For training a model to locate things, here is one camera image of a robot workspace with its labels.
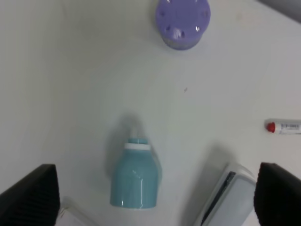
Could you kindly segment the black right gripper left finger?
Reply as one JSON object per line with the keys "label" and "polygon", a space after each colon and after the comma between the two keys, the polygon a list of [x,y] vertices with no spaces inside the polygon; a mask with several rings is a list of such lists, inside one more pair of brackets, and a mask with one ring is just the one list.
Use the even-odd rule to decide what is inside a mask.
{"label": "black right gripper left finger", "polygon": [[42,164],[0,194],[2,226],[54,226],[60,210],[56,166]]}

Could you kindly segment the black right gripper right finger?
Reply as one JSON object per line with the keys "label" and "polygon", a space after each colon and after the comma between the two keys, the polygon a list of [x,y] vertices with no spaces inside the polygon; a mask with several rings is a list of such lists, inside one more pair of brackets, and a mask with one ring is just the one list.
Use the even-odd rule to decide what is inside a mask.
{"label": "black right gripper right finger", "polygon": [[275,163],[261,163],[253,206],[261,226],[299,226],[301,180]]}

